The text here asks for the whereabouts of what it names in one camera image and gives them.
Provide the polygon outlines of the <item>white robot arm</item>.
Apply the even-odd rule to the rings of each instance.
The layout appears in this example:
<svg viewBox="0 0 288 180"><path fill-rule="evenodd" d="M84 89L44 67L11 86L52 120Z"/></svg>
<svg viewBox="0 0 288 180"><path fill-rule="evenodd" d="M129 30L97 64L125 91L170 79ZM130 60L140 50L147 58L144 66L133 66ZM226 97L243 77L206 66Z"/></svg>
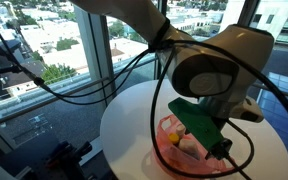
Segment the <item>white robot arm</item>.
<svg viewBox="0 0 288 180"><path fill-rule="evenodd" d="M211 116L251 122L264 119L247 90L256 81L233 59L260 71L271 54L274 38L263 30L237 24L203 42L176 29L151 0L70 0L79 8L125 22L156 52L174 90L200 100Z"/></svg>

